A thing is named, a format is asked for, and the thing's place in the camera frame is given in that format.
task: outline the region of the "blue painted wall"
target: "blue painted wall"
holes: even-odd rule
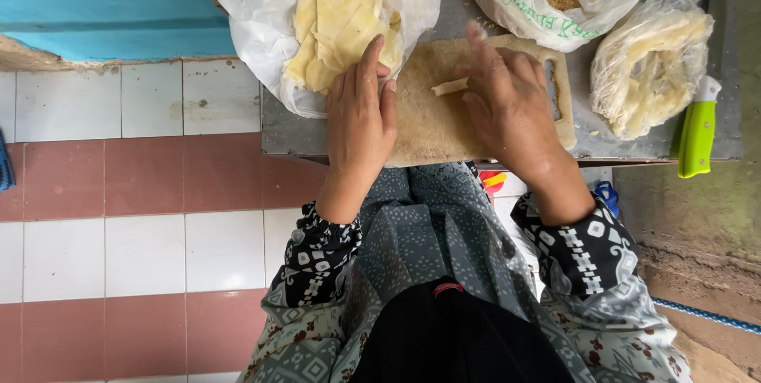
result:
[[[235,54],[211,0],[0,0],[0,33],[71,61]]]

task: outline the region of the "wooden cutting board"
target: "wooden cutting board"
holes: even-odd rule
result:
[[[560,119],[555,121],[560,141],[566,149],[576,145],[568,86],[566,56],[538,46],[533,39],[514,35],[490,38],[495,47],[527,52],[544,63],[555,64],[557,107]],[[470,47],[464,38],[419,42],[404,65],[396,91],[396,117],[399,132],[387,167],[485,159],[491,156],[478,142],[467,107],[462,100],[466,91],[482,96],[479,79],[471,77],[468,90],[434,96],[431,87],[456,80],[458,67],[470,66]]]

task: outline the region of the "sleeve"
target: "sleeve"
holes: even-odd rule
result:
[[[347,264],[361,243],[359,222],[327,222],[314,202],[301,212],[304,217],[285,248],[285,264],[262,299],[264,330],[238,383],[290,381],[302,372],[309,381],[328,381],[344,342],[343,288]]]
[[[539,252],[542,306],[585,360],[595,380],[690,382],[677,332],[655,310],[637,275],[639,249],[595,197],[595,211],[573,225],[542,225],[531,193],[511,213]]]

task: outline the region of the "floral dress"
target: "floral dress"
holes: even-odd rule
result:
[[[566,227],[542,225],[531,193],[516,204],[511,217],[547,285],[540,302],[521,240],[510,238],[464,163],[383,169],[352,224],[324,221],[306,204],[237,381],[348,381],[384,305],[445,275],[537,325],[577,382],[691,381],[672,345],[676,331],[637,276],[633,239],[595,203]]]

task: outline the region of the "stack of pastry sheets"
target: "stack of pastry sheets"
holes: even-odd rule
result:
[[[293,25],[301,46],[285,63],[283,77],[300,90],[327,94],[333,78],[358,62],[379,33],[385,37],[380,63],[395,71],[402,62],[400,18],[395,12],[385,24],[382,8],[383,0],[298,0]]]

